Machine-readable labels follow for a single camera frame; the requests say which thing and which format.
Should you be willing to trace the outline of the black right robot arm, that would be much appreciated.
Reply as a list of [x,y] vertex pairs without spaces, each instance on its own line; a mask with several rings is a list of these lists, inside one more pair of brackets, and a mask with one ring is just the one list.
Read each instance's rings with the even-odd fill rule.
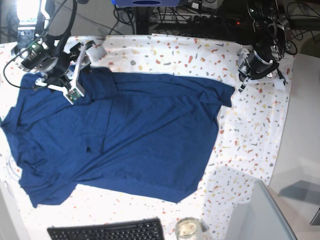
[[86,0],[74,0],[69,23],[58,36],[49,34],[49,28],[59,10],[51,0],[19,0],[16,14],[19,20],[17,45],[12,49],[9,63],[15,63],[25,72],[41,74],[31,90],[50,88],[61,91],[67,96],[85,94],[78,78],[80,71],[89,68],[90,60],[86,51],[95,42],[77,43],[64,51],[71,29],[74,25],[78,4],[85,5]]

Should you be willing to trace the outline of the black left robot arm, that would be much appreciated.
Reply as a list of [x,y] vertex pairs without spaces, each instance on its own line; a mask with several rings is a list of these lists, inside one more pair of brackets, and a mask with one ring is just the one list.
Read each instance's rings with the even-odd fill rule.
[[249,0],[247,11],[253,20],[255,40],[238,69],[243,83],[260,80],[274,71],[279,73],[280,60],[286,54],[298,53],[292,42],[289,20],[276,0]]

